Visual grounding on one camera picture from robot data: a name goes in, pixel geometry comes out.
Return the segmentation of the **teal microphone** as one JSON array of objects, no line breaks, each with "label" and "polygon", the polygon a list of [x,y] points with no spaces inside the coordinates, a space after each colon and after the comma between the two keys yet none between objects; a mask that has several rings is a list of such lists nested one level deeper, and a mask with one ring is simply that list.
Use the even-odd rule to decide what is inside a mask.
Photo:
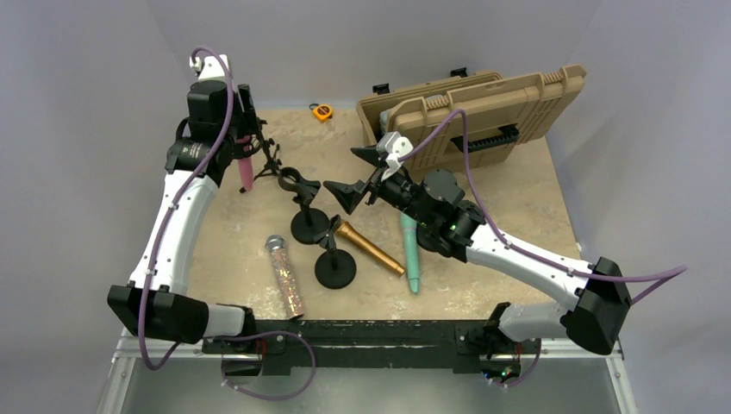
[{"label": "teal microphone", "polygon": [[421,272],[419,267],[419,246],[416,237],[416,221],[405,213],[401,213],[400,227],[403,234],[403,249],[406,259],[406,276],[409,289],[413,294],[418,294],[421,286]]}]

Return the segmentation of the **gold microphone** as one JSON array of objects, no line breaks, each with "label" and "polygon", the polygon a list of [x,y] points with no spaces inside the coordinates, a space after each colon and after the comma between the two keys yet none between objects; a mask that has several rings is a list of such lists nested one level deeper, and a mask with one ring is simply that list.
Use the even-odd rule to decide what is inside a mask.
[{"label": "gold microphone", "polygon": [[336,226],[335,234],[350,242],[362,254],[368,256],[384,270],[397,277],[402,277],[405,274],[406,268],[404,265],[362,235],[351,223],[342,221]]}]

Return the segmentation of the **black stand for gold mic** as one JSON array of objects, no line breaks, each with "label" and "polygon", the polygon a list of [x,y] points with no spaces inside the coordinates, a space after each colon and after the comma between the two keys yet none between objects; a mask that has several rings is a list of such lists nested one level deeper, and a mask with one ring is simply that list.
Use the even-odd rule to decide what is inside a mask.
[{"label": "black stand for gold mic", "polygon": [[335,232],[341,225],[341,217],[332,216],[327,229],[319,235],[317,241],[324,252],[316,260],[315,276],[322,286],[332,290],[350,285],[357,272],[354,258],[347,251],[337,247]]}]

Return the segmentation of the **black tripod shock mount stand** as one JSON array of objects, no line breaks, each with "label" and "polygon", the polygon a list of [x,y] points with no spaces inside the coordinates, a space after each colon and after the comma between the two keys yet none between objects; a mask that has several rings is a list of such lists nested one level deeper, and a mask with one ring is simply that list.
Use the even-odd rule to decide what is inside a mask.
[{"label": "black tripod shock mount stand", "polygon": [[[278,158],[278,151],[280,146],[272,138],[265,138],[263,134],[263,127],[267,124],[266,120],[259,118],[259,133],[256,136],[252,136],[252,150],[251,159],[258,152],[262,151],[266,157],[266,162],[260,172],[254,173],[254,181],[258,178],[266,176],[277,176],[279,168],[282,166],[282,161]],[[240,159],[243,156],[240,150],[240,145],[236,143],[235,149],[238,151],[236,159]]]}]

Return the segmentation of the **pink microphone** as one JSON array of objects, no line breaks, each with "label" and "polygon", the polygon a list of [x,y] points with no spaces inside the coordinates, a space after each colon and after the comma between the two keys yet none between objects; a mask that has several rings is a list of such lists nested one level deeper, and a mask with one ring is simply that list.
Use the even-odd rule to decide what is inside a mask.
[{"label": "pink microphone", "polygon": [[240,150],[243,153],[243,156],[237,160],[241,179],[240,193],[245,193],[253,188],[254,178],[253,164],[251,160],[251,142],[252,136],[250,135],[244,135],[237,141],[240,145]]}]

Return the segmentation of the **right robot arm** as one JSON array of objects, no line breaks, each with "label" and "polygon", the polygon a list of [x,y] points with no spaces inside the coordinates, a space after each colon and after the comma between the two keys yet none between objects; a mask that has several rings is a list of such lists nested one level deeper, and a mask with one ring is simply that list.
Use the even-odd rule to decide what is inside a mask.
[{"label": "right robot arm", "polygon": [[568,338],[594,354],[611,353],[632,304],[617,263],[605,257],[594,263],[571,259],[493,229],[447,169],[433,169],[421,182],[406,169],[386,178],[375,147],[352,151],[374,165],[369,179],[323,184],[347,214],[361,202],[382,200],[415,220],[422,248],[496,270],[551,298],[548,304],[498,306],[484,327],[490,348],[504,351],[527,339]]}]

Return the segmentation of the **black stand for glitter mic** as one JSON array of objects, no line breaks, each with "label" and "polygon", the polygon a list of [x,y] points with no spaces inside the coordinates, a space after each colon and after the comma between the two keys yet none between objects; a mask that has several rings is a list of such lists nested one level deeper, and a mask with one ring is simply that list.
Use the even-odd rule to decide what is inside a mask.
[{"label": "black stand for glitter mic", "polygon": [[278,185],[282,190],[295,194],[292,201],[300,209],[291,220],[292,236],[304,245],[317,244],[327,234],[329,227],[326,213],[311,206],[321,189],[321,182],[306,179],[296,168],[287,166],[278,173]]}]

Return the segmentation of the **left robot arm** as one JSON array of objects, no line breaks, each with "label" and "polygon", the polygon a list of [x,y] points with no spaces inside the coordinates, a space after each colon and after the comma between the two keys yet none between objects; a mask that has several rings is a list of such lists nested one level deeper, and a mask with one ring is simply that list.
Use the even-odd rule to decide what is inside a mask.
[{"label": "left robot arm", "polygon": [[206,211],[233,159],[244,154],[241,139],[260,131],[248,85],[234,88],[234,112],[220,147],[227,108],[221,80],[196,82],[187,94],[189,115],[179,125],[166,157],[165,188],[153,232],[126,285],[113,285],[107,302],[133,335],[144,305],[146,338],[194,344],[223,336],[237,353],[252,349],[257,330],[246,306],[211,304],[186,295],[189,269]]}]

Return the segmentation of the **glitter silver microphone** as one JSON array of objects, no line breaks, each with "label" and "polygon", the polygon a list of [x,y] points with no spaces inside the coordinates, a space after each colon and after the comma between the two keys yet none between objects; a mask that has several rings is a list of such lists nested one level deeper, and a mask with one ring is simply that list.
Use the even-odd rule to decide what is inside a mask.
[{"label": "glitter silver microphone", "polygon": [[270,255],[286,317],[297,320],[304,316],[304,307],[286,241],[281,235],[270,235],[265,246]]}]

